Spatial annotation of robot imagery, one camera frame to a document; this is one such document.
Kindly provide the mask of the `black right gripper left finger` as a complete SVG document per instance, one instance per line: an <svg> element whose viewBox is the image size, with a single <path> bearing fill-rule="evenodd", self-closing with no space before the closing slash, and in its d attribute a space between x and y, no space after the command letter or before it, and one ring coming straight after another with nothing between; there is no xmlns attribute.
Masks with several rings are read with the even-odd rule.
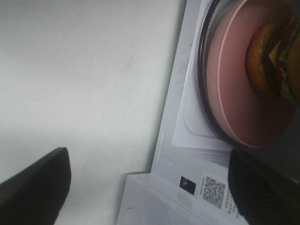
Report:
<svg viewBox="0 0 300 225"><path fill-rule="evenodd" d="M55 224L70 184L68 150L56 148L0 184L0 223Z"/></svg>

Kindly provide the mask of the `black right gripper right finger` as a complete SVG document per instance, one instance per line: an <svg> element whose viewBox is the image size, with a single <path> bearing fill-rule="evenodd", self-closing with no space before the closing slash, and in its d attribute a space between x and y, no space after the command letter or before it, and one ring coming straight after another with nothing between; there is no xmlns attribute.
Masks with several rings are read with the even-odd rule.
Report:
<svg viewBox="0 0 300 225"><path fill-rule="evenodd" d="M230 154L228 185L250 225L298 225L300 186L246 151Z"/></svg>

